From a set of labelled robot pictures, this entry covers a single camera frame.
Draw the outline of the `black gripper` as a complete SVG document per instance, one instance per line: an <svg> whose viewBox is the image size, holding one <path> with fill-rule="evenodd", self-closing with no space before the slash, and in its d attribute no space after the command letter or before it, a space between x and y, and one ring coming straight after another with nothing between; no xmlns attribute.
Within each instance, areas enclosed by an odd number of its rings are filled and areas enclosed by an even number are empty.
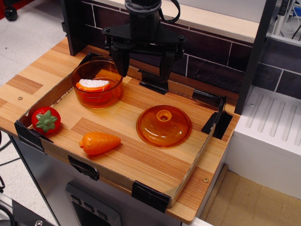
<svg viewBox="0 0 301 226"><path fill-rule="evenodd" d="M129 54L161 57L160 82L166 82L174 60L182 59L186 38L170 30L160 21L159 13L147 16L129 15L129 23L103 29L105 46L112 55L118 73L126 77L129 69Z"/></svg>

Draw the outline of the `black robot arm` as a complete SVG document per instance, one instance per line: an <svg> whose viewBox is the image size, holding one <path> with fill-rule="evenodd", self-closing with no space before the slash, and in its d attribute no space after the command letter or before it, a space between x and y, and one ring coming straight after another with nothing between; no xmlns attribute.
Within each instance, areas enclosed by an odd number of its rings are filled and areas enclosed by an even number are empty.
<svg viewBox="0 0 301 226"><path fill-rule="evenodd" d="M160 57L161 82L168 80L174 62L183 58L187 39L162 24L173 24L180 15L166 20L161 4L160 0L126 0L129 23L103 29L105 48L121 76L127 75L131 53Z"/></svg>

